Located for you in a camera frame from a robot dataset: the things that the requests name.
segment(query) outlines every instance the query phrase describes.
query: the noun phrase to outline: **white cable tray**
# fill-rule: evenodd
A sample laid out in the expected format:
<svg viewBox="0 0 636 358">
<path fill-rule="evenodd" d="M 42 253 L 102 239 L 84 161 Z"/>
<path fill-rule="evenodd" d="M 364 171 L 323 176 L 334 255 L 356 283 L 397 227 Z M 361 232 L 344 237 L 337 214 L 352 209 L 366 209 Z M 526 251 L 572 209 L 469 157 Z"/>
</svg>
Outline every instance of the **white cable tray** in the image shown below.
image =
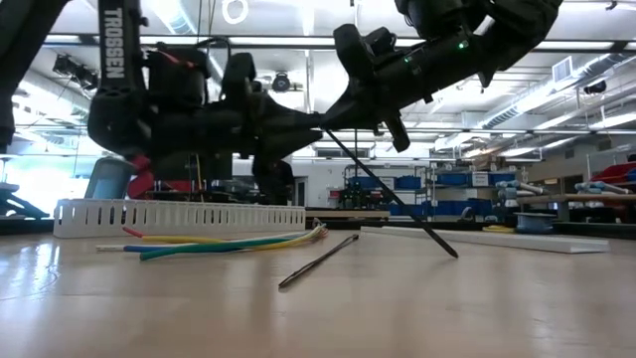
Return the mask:
<svg viewBox="0 0 636 358">
<path fill-rule="evenodd" d="M 124 237 L 122 228 L 147 235 L 202 235 L 305 230 L 305 208 L 145 200 L 60 200 L 57 238 Z"/>
</svg>

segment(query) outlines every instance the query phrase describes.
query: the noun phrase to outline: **ceiling light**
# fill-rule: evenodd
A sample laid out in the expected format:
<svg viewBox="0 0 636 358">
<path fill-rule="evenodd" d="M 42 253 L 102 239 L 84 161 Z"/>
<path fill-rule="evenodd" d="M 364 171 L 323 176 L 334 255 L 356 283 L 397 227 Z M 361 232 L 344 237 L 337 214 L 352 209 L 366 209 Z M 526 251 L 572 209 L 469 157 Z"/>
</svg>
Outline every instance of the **ceiling light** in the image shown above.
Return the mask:
<svg viewBox="0 0 636 358">
<path fill-rule="evenodd" d="M 230 16 L 230 4 L 238 2 L 240 3 L 240 14 L 233 18 Z M 249 7 L 247 6 L 247 1 L 245 0 L 223 0 L 223 19 L 230 25 L 240 24 L 247 18 L 247 14 L 249 13 Z"/>
<path fill-rule="evenodd" d="M 505 152 L 499 154 L 499 156 L 518 156 L 518 155 L 530 153 L 531 151 L 535 149 L 537 148 L 535 147 L 514 148 L 514 149 L 506 150 Z"/>
<path fill-rule="evenodd" d="M 611 41 L 543 41 L 538 50 L 608 50 L 614 46 Z"/>
<path fill-rule="evenodd" d="M 423 43 L 422 40 L 420 39 L 397 39 L 396 40 L 396 47 L 397 48 L 408 48 L 408 47 L 413 47 L 417 44 L 421 44 Z"/>
<path fill-rule="evenodd" d="M 248 36 L 232 36 L 230 37 L 232 45 L 239 46 L 335 46 L 333 38 L 324 37 L 248 37 Z"/>
<path fill-rule="evenodd" d="M 636 113 L 627 113 L 622 115 L 615 115 L 608 118 L 605 118 L 599 122 L 592 124 L 589 129 L 603 129 L 609 128 L 616 125 L 625 124 L 632 120 L 636 120 Z"/>
<path fill-rule="evenodd" d="M 45 43 L 79 44 L 80 37 L 76 35 L 48 35 Z"/>
<path fill-rule="evenodd" d="M 155 1 L 153 10 L 171 34 L 187 35 L 197 32 L 195 25 L 183 10 L 180 0 Z"/>
<path fill-rule="evenodd" d="M 564 145 L 568 142 L 573 141 L 574 138 L 566 138 L 566 139 L 562 139 L 562 140 L 557 140 L 556 142 L 552 142 L 550 144 L 544 145 L 544 149 L 551 149 L 551 148 L 556 148 L 560 145 Z"/>
</svg>

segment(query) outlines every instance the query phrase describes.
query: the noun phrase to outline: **teal wire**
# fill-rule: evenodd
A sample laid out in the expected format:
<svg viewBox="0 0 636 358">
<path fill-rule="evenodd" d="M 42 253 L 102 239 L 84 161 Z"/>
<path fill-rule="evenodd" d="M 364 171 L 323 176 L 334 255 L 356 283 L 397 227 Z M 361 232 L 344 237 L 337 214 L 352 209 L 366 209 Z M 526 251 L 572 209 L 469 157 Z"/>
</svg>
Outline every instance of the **teal wire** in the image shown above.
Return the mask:
<svg viewBox="0 0 636 358">
<path fill-rule="evenodd" d="M 226 253 L 229 251 L 236 251 L 261 245 L 279 244 L 293 239 L 276 238 L 276 239 L 262 239 L 254 240 L 251 242 L 228 242 L 218 244 L 193 244 L 184 245 L 174 248 L 164 248 L 163 250 L 152 251 L 148 253 L 141 253 L 139 259 L 142 261 L 161 258 L 174 254 L 202 254 L 202 253 Z"/>
</svg>

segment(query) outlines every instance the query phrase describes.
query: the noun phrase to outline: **table surface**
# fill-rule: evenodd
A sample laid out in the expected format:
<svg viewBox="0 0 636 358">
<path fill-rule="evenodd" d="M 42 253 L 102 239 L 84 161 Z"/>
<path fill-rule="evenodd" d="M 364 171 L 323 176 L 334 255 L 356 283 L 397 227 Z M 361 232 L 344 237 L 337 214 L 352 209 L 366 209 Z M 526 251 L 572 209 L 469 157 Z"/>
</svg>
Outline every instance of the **table surface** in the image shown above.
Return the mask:
<svg viewBox="0 0 636 358">
<path fill-rule="evenodd" d="M 564 203 L 567 201 L 636 201 L 636 194 L 559 194 L 517 198 L 519 204 Z"/>
<path fill-rule="evenodd" d="M 636 243 L 563 255 L 352 232 L 296 249 L 141 263 L 123 239 L 0 237 L 0 355 L 636 357 Z"/>
</svg>

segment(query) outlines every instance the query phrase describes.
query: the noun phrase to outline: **fluorescent light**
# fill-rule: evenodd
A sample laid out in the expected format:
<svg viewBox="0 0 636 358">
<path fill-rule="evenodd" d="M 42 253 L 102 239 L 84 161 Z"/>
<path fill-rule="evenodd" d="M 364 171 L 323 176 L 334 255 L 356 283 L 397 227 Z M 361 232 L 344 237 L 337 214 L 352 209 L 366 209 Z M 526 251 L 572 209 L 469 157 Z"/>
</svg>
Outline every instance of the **fluorescent light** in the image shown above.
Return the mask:
<svg viewBox="0 0 636 358">
<path fill-rule="evenodd" d="M 155 45 L 158 42 L 166 45 L 195 45 L 197 38 L 192 36 L 141 36 L 141 45 Z"/>
<path fill-rule="evenodd" d="M 592 124 L 589 129 L 604 129 L 636 120 L 636 113 L 627 113 L 605 118 Z"/>
<path fill-rule="evenodd" d="M 80 37 L 76 35 L 47 35 L 45 43 L 65 43 L 65 44 L 79 44 Z"/>
<path fill-rule="evenodd" d="M 614 46 L 611 41 L 544 41 L 536 46 L 538 50 L 608 50 Z"/>
<path fill-rule="evenodd" d="M 561 123 L 563 123 L 565 121 L 568 121 L 568 120 L 569 120 L 568 117 L 562 115 L 560 117 L 557 117 L 555 119 L 550 119 L 548 121 L 545 121 L 545 122 L 537 125 L 535 127 L 535 129 L 546 129 L 546 128 L 554 127 L 554 126 L 559 125 L 559 124 L 561 124 Z"/>
<path fill-rule="evenodd" d="M 506 150 L 505 152 L 499 154 L 499 156 L 518 156 L 518 155 L 530 153 L 531 151 L 535 149 L 537 148 L 535 147 L 514 148 L 514 149 Z"/>
<path fill-rule="evenodd" d="M 230 4 L 238 2 L 240 3 L 240 14 L 233 18 L 230 16 Z M 249 14 L 249 6 L 247 6 L 247 1 L 245 0 L 223 0 L 223 19 L 230 25 L 240 24 L 247 18 L 247 14 Z"/>
<path fill-rule="evenodd" d="M 335 46 L 333 38 L 316 38 L 316 37 L 248 37 L 248 36 L 232 36 L 230 43 L 238 46 Z"/>
<path fill-rule="evenodd" d="M 482 149 L 473 149 L 473 150 L 470 150 L 470 151 L 467 151 L 466 153 L 464 153 L 464 156 L 466 158 L 472 158 L 474 156 L 482 155 L 482 154 L 485 154 L 485 153 L 486 152 L 484 150 L 482 150 Z"/>
<path fill-rule="evenodd" d="M 412 47 L 415 46 L 417 44 L 421 44 L 423 43 L 422 40 L 420 39 L 397 39 L 396 40 L 396 47 L 400 48 L 405 48 L 405 47 Z"/>
<path fill-rule="evenodd" d="M 566 138 L 566 139 L 562 139 L 562 140 L 557 140 L 556 142 L 552 142 L 550 144 L 544 145 L 544 149 L 551 149 L 551 148 L 556 148 L 560 145 L 564 145 L 568 142 L 573 141 L 574 138 Z"/>
</svg>

